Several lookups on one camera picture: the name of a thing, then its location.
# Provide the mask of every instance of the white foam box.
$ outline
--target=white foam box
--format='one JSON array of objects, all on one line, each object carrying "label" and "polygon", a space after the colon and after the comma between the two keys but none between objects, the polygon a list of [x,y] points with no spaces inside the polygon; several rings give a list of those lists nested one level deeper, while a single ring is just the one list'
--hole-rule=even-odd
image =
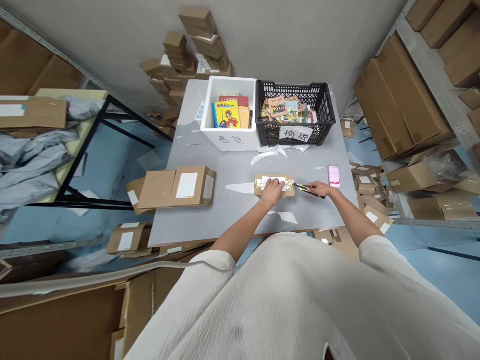
[{"label": "white foam box", "polygon": [[[250,110],[253,111],[251,128],[249,129],[215,128],[212,103],[217,103],[220,96],[233,94],[248,97],[248,105]],[[255,121],[257,118],[256,102],[257,79],[210,76],[200,130],[220,151],[257,151],[261,145]]]}]

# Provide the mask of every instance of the black metal table frame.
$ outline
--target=black metal table frame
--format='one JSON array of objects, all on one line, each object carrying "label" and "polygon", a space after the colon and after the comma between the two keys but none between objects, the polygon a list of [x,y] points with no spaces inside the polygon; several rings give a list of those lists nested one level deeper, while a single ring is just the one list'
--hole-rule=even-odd
[{"label": "black metal table frame", "polygon": [[[117,113],[108,113],[107,110],[110,105],[114,105],[123,112],[127,114],[127,116]],[[139,116],[131,109],[123,105],[117,99],[108,95],[105,100],[105,104],[103,105],[102,109],[98,113],[93,125],[90,129],[90,132],[86,135],[85,141],[78,152],[78,155],[75,159],[73,159],[73,164],[71,166],[70,171],[68,172],[65,181],[60,185],[60,189],[58,190],[58,194],[55,198],[54,202],[45,202],[45,203],[33,203],[29,206],[35,207],[46,207],[46,208],[77,208],[77,209],[103,209],[103,210],[127,210],[132,211],[134,208],[129,201],[117,201],[117,200],[106,200],[106,199],[93,199],[82,195],[79,191],[72,188],[70,186],[70,182],[72,181],[77,168],[82,161],[82,158],[89,147],[90,142],[92,141],[95,133],[100,124],[103,124],[109,127],[116,132],[119,132],[122,135],[129,137],[142,145],[145,145],[151,149],[155,149],[155,146],[145,140],[123,130],[122,128],[113,125],[111,122],[107,120],[115,120],[118,121],[120,119],[134,119],[140,122],[141,124],[145,125],[146,127],[152,129],[154,132],[159,134],[161,137],[165,138],[166,140],[173,142],[174,140],[168,136],[167,134],[160,131],[159,128],[155,127],[152,123],[148,120],[145,120],[143,117]]]}]

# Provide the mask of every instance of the white cable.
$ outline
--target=white cable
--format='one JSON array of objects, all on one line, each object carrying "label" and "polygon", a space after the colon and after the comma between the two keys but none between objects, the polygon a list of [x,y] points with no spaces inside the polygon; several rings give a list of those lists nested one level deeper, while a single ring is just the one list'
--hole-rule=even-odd
[{"label": "white cable", "polygon": [[233,269],[222,270],[213,265],[210,265],[206,261],[195,261],[189,263],[159,261],[141,265],[138,267],[131,267],[125,270],[101,273],[98,275],[90,275],[85,277],[4,284],[0,285],[0,299],[25,295],[43,295],[54,291],[82,288],[91,285],[111,282],[122,278],[131,278],[135,275],[139,275],[158,268],[186,269],[197,265],[204,265],[219,273],[231,273],[241,268],[241,266],[238,266]]}]

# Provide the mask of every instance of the woman's right hand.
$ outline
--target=woman's right hand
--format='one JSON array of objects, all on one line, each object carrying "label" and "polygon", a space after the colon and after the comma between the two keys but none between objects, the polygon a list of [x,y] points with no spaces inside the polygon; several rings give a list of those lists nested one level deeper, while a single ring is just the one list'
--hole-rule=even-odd
[{"label": "woman's right hand", "polygon": [[321,181],[314,181],[308,184],[309,187],[311,187],[308,191],[311,193],[315,193],[319,196],[328,196],[330,197],[332,195],[332,192],[335,190],[335,188],[327,185],[326,183],[323,183]]}]

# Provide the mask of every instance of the gray table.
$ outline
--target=gray table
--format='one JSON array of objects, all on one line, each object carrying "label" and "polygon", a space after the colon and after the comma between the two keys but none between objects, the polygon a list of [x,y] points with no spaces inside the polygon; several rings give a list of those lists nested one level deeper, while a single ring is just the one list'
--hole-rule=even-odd
[{"label": "gray table", "polygon": [[[195,116],[206,97],[207,86],[208,81],[205,80],[188,82],[167,168],[174,170],[180,166],[208,166],[216,171],[213,205],[158,209],[149,247],[218,239],[259,200],[253,194],[227,190],[225,186],[253,183],[255,174],[293,174],[295,182],[299,184],[316,180],[328,183],[328,165],[339,165],[341,191],[358,206],[336,101],[331,89],[337,123],[322,146],[310,146],[304,153],[299,150],[287,152],[288,158],[282,155],[270,156],[252,166],[253,157],[258,155],[256,151],[219,151],[200,131]],[[345,226],[329,198],[319,199],[301,191],[296,191],[292,199],[282,199],[273,210],[293,213],[298,224],[285,222],[278,214],[267,215],[258,226],[257,235]]]}]

